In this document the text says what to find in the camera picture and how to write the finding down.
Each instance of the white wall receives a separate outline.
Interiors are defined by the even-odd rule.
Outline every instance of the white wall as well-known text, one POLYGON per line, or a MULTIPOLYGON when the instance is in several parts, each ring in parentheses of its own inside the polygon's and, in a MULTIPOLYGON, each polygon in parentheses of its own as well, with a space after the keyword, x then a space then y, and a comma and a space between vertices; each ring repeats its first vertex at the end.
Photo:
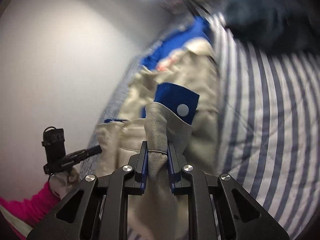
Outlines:
POLYGON ((85 148, 130 59, 171 16, 157 0, 13 0, 0 18, 0 196, 44 184, 42 132, 85 148))

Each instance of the bed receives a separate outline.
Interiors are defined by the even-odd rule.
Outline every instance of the bed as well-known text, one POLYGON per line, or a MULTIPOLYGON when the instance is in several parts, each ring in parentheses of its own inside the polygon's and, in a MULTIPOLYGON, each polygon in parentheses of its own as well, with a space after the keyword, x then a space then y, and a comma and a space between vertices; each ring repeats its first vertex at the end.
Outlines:
MULTIPOLYGON (((216 171, 235 178, 294 239, 319 204, 320 57, 266 56, 235 40, 222 20, 219 13, 208 18, 221 88, 216 171)), ((141 58, 179 24, 133 60, 98 123, 117 117, 141 58)), ((97 143, 93 133, 88 146, 97 143)), ((94 156, 81 164, 81 178, 94 173, 96 162, 94 156)), ((139 238, 128 230, 128 239, 139 238)))

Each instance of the person's hand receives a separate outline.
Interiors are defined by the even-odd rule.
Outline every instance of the person's hand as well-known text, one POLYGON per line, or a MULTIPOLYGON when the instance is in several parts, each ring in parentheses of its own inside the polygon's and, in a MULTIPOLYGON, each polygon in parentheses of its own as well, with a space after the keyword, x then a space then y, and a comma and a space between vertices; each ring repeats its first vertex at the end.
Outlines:
POLYGON ((71 172, 66 171, 54 174, 49 179, 51 191, 60 199, 67 195, 79 182, 79 173, 75 168, 71 172))

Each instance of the garment sleeve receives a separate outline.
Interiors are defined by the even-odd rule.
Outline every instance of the garment sleeve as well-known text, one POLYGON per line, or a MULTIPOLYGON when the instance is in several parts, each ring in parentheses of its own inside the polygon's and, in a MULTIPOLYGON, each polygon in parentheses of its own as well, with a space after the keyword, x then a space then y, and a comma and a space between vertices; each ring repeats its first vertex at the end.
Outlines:
POLYGON ((35 227, 59 201, 60 199, 51 192, 48 182, 30 200, 6 201, 0 197, 1 206, 31 227, 35 227))

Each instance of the button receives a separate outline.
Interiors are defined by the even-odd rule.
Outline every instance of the button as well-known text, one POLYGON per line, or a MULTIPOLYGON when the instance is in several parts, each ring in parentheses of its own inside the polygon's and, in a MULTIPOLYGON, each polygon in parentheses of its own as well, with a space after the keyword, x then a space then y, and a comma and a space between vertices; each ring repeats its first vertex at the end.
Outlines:
POLYGON ((189 114, 189 107, 185 104, 178 105, 177 113, 182 117, 187 116, 189 114))

